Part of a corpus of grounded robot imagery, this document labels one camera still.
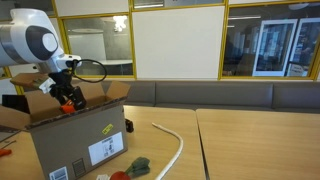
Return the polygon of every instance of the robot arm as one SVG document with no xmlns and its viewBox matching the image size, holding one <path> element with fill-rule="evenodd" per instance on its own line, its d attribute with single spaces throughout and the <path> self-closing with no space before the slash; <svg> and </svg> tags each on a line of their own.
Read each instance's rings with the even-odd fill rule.
<svg viewBox="0 0 320 180">
<path fill-rule="evenodd" d="M 10 24 L 0 25 L 0 67 L 35 63 L 40 73 L 53 80 L 50 94 L 62 107 L 84 108 L 86 101 L 80 88 L 71 85 L 72 75 L 68 71 L 81 65 L 77 61 L 81 58 L 64 54 L 45 12 L 13 9 L 11 16 Z"/>
</svg>

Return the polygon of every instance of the window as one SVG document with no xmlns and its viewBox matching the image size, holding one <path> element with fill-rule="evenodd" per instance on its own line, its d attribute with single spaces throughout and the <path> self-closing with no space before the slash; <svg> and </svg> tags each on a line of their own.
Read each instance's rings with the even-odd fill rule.
<svg viewBox="0 0 320 180">
<path fill-rule="evenodd" d="M 231 7 L 223 76 L 309 77 L 320 3 Z"/>
<path fill-rule="evenodd" d="M 134 0 L 134 8 L 168 8 L 175 6 L 190 6 L 216 3 L 223 3 L 223 0 Z"/>
<path fill-rule="evenodd" d="M 65 19 L 70 53 L 99 61 L 108 75 L 133 75 L 127 15 Z M 101 65 L 83 62 L 78 75 L 104 75 Z"/>
<path fill-rule="evenodd" d="M 0 1 L 0 20 L 12 19 L 10 10 L 15 8 L 33 8 L 54 15 L 51 0 L 2 0 Z"/>
</svg>

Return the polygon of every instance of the wooden table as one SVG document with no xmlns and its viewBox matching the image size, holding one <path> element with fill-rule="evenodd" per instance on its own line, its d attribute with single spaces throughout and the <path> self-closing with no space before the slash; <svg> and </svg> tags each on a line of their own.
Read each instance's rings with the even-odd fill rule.
<svg viewBox="0 0 320 180">
<path fill-rule="evenodd" d="M 183 151 L 164 179 L 205 179 L 196 113 L 192 110 L 125 106 L 125 116 L 133 121 L 127 133 L 128 151 L 91 171 L 81 179 L 125 171 L 139 156 L 150 159 L 151 172 L 137 179 L 155 179 L 179 147 L 179 140 L 152 126 L 152 122 L 177 132 L 184 140 Z M 44 179 L 32 139 L 22 132 L 12 137 L 13 154 L 0 158 L 0 179 Z"/>
<path fill-rule="evenodd" d="M 320 179 L 320 115 L 196 111 L 211 179 Z"/>
</svg>

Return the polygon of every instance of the wall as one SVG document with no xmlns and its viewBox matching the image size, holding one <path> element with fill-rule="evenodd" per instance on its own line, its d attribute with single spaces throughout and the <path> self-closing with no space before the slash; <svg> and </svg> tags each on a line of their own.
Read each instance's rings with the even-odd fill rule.
<svg viewBox="0 0 320 180">
<path fill-rule="evenodd" d="M 272 1 L 281 0 L 229 0 L 229 3 Z M 55 3 L 61 17 L 129 12 L 128 0 L 55 0 Z M 216 80 L 223 16 L 223 6 L 133 12 L 137 79 Z"/>
</svg>

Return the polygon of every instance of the red object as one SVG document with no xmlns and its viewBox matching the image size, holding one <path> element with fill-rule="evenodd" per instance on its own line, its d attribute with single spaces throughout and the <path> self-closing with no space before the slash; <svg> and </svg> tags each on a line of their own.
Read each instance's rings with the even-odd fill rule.
<svg viewBox="0 0 320 180">
<path fill-rule="evenodd" d="M 69 100 L 66 104 L 62 105 L 60 107 L 61 111 L 65 114 L 68 114 L 68 113 L 73 113 L 75 112 L 76 110 L 74 109 L 74 106 L 73 106 L 73 102 L 71 100 Z"/>
<path fill-rule="evenodd" d="M 131 180 L 131 178 L 125 172 L 118 171 L 112 174 L 110 180 Z"/>
<path fill-rule="evenodd" d="M 11 149 L 0 149 L 0 157 L 9 155 L 11 153 L 12 153 Z"/>
</svg>

